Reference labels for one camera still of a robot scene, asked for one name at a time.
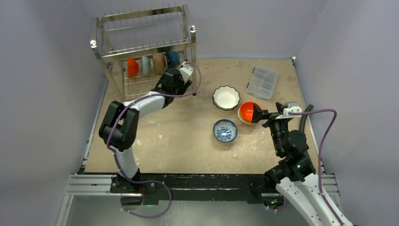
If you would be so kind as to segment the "white fluted bowl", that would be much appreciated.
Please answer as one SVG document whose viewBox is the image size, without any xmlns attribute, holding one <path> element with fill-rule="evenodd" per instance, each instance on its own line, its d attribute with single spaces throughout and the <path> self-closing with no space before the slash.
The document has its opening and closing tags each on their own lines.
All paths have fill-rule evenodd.
<svg viewBox="0 0 399 226">
<path fill-rule="evenodd" d="M 231 108 L 238 106 L 240 101 L 239 92 L 231 86 L 220 86 L 214 90 L 212 95 L 214 105 L 219 105 L 223 108 Z"/>
<path fill-rule="evenodd" d="M 219 105 L 215 105 L 215 107 L 220 112 L 231 112 L 231 111 L 233 111 L 234 109 L 237 108 L 237 106 L 231 107 L 231 108 L 223 108 L 223 107 L 220 107 Z"/>
</svg>

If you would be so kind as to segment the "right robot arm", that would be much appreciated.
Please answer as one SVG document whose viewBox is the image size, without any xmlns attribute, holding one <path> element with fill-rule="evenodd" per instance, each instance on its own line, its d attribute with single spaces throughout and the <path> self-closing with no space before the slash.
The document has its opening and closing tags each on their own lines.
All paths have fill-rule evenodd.
<svg viewBox="0 0 399 226">
<path fill-rule="evenodd" d="M 328 195 L 322 184 L 321 164 L 315 169 L 308 156 L 309 146 L 304 133 L 309 114 L 332 112 L 333 118 L 327 127 L 329 131 L 336 119 L 333 109 L 314 111 L 313 105 L 305 110 L 298 102 L 276 103 L 277 112 L 270 113 L 253 104 L 252 122 L 264 120 L 264 128 L 269 128 L 275 153 L 282 158 L 278 165 L 265 173 L 264 185 L 271 192 L 283 195 L 283 210 L 292 204 L 311 226 L 351 226 L 352 222 L 344 216 Z"/>
</svg>

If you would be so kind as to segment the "white blue floral bowl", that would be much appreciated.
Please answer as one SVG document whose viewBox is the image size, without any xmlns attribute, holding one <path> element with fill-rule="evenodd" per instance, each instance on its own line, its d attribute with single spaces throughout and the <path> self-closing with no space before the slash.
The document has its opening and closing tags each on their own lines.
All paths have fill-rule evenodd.
<svg viewBox="0 0 399 226">
<path fill-rule="evenodd" d="M 238 128 L 228 119 L 218 120 L 212 128 L 214 137 L 221 142 L 231 142 L 238 136 Z"/>
</svg>

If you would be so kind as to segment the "lime green bowl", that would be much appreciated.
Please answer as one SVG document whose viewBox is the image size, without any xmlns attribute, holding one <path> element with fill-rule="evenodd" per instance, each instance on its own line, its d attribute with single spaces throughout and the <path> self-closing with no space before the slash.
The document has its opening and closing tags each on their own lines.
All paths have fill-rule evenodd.
<svg viewBox="0 0 399 226">
<path fill-rule="evenodd" d="M 245 120 L 245 119 L 241 116 L 241 114 L 240 114 L 240 108 L 239 108 L 238 111 L 237 111 L 237 115 L 238 115 L 238 118 L 239 118 L 244 124 L 253 125 L 253 123 L 251 123 L 251 122 Z"/>
</svg>

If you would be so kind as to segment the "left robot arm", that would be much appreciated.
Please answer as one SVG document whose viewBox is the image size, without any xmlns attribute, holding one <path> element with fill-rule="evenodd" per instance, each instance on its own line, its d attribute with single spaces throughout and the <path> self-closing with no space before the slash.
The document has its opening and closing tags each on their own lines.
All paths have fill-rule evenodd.
<svg viewBox="0 0 399 226">
<path fill-rule="evenodd" d="M 192 85 L 192 73 L 191 67 L 168 68 L 155 87 L 144 96 L 124 103 L 110 103 L 99 129 L 99 137 L 111 150 L 117 165 L 117 174 L 112 178 L 112 193 L 142 192 L 145 184 L 149 184 L 152 190 L 156 189 L 157 181 L 140 179 L 133 155 L 138 123 L 144 116 L 167 107 L 176 97 L 187 96 L 187 90 Z"/>
</svg>

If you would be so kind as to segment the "teal blue bowl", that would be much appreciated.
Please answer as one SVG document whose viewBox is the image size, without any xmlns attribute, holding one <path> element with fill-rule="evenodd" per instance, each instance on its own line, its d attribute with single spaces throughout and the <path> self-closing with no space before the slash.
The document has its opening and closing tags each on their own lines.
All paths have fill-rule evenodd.
<svg viewBox="0 0 399 226">
<path fill-rule="evenodd" d="M 166 61 L 168 68 L 177 68 L 180 64 L 180 57 L 176 51 L 166 52 Z"/>
</svg>

